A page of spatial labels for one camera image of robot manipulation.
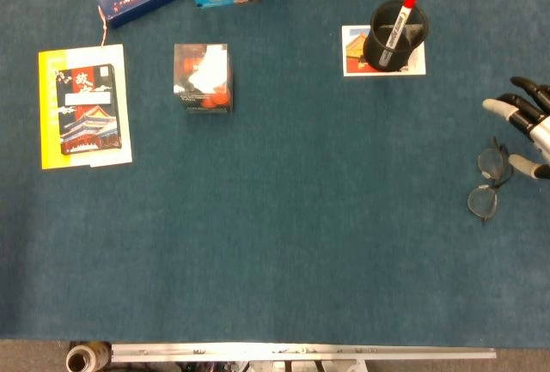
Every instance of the tape roll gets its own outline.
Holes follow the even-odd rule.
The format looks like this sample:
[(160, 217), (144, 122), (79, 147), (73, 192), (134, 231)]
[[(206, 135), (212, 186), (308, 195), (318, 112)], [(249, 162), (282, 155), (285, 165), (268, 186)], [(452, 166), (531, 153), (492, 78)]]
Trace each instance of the tape roll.
[(95, 372), (107, 365), (109, 353), (109, 348), (102, 342), (78, 345), (67, 354), (65, 366), (68, 372)]

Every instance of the red marker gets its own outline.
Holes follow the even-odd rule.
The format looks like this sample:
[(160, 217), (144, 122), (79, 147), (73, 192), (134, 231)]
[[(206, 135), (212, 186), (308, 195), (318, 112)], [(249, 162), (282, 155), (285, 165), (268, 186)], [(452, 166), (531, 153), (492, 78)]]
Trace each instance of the red marker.
[[(411, 10), (414, 8), (415, 3), (416, 0), (405, 0), (405, 2), (403, 3), (399, 15), (397, 16), (397, 20), (395, 20), (394, 28), (392, 29), (392, 32), (388, 38), (388, 42), (386, 43), (387, 48), (395, 49), (395, 47), (397, 46), (397, 43), (399, 42), (399, 37), (403, 32), (403, 28), (405, 28), (406, 21), (409, 19), (409, 15), (411, 14)], [(387, 66), (390, 57), (392, 57), (392, 52), (384, 50), (384, 52), (380, 56), (380, 61), (378, 62), (378, 64), (384, 67)]]

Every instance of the eyeglasses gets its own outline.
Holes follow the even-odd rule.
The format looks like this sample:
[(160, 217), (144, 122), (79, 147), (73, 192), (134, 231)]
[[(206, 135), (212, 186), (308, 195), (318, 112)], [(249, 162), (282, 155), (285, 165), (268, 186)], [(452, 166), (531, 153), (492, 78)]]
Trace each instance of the eyeglasses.
[(497, 190), (514, 175), (514, 168), (508, 163), (508, 150), (492, 138), (494, 148), (485, 149), (478, 156), (481, 175), (491, 181), (473, 189), (467, 196), (467, 207), (483, 222), (491, 219), (497, 211)]

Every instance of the pen holder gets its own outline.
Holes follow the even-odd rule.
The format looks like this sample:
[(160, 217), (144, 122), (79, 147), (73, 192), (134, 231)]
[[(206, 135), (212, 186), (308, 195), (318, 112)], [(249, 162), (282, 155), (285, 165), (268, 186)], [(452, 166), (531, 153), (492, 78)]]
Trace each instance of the pen holder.
[(397, 46), (394, 49), (386, 47), (402, 5), (403, 0), (387, 1), (376, 9), (370, 20), (370, 32), (363, 45), (363, 55), (365, 61), (377, 70), (400, 70), (406, 65), (414, 49), (428, 35), (428, 18), (425, 12), (414, 7)]

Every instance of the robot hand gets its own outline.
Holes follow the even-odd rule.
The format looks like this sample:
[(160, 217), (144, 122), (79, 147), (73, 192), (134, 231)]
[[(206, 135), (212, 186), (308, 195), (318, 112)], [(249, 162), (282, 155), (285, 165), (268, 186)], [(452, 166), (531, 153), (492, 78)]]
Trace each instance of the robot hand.
[[(512, 77), (510, 81), (523, 88), (540, 108), (514, 94), (487, 99), (483, 107), (512, 123), (535, 144), (545, 163), (550, 163), (550, 86), (540, 86), (523, 77)], [(510, 155), (508, 160), (516, 170), (533, 179), (550, 179), (548, 164), (535, 163), (520, 155)]]

